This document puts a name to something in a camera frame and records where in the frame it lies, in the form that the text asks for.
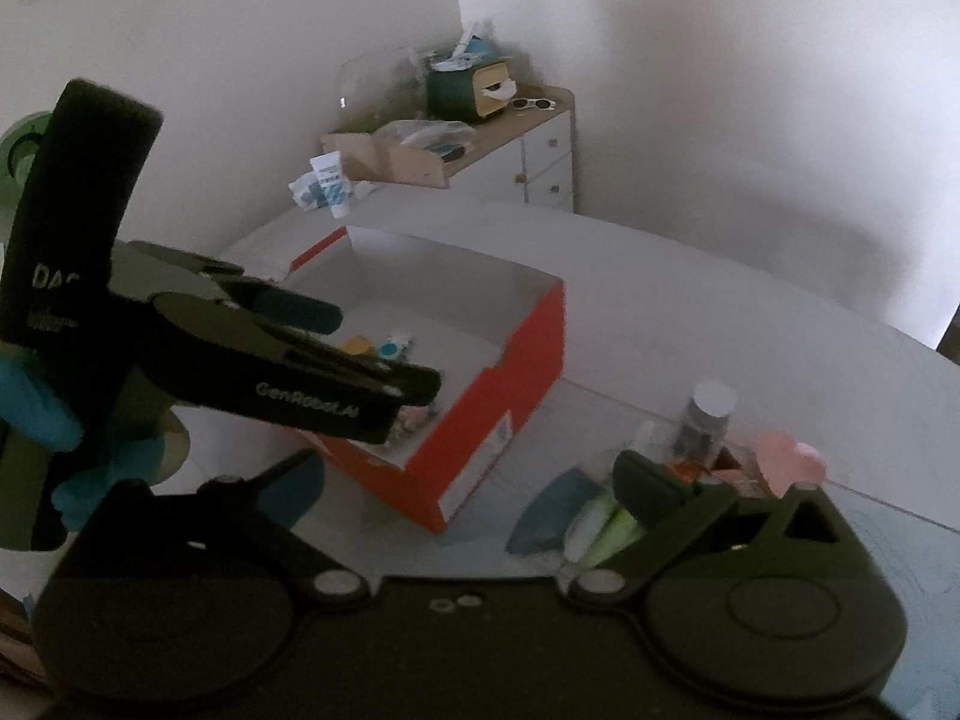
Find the cabinet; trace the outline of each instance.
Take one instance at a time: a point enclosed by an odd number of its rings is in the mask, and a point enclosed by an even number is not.
[[[558,100],[557,110],[508,110],[480,124],[473,151],[462,164],[455,160],[446,165],[448,186],[479,199],[572,212],[573,97],[556,87],[521,93]]]

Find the white drawer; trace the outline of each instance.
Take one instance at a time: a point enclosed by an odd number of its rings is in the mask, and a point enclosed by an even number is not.
[[[533,180],[570,153],[570,112],[550,119],[523,136],[523,159],[527,178]]]
[[[527,202],[541,208],[573,210],[573,157],[568,154],[527,184]]]
[[[450,189],[481,200],[523,202],[520,140],[510,141],[450,178]]]

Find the hand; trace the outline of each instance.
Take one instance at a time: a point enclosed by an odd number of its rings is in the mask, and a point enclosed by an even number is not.
[[[52,452],[73,451],[83,438],[83,425],[46,384],[35,355],[24,350],[0,349],[0,419]],[[64,527],[68,531],[83,528],[121,479],[151,484],[162,458],[162,437],[130,436],[107,424],[97,447],[96,466],[67,479],[51,495]]]

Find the white wall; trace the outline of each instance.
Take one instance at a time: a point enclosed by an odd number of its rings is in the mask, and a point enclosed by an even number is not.
[[[581,210],[934,346],[960,302],[960,0],[460,0],[577,95]]]
[[[0,131],[73,76],[152,103],[121,234],[212,253],[289,207],[344,61],[459,33],[457,0],[0,0]]]

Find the green round object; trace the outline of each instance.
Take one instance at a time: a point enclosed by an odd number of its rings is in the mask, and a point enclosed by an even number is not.
[[[0,247],[6,247],[16,206],[40,150],[50,112],[32,113],[0,136]]]

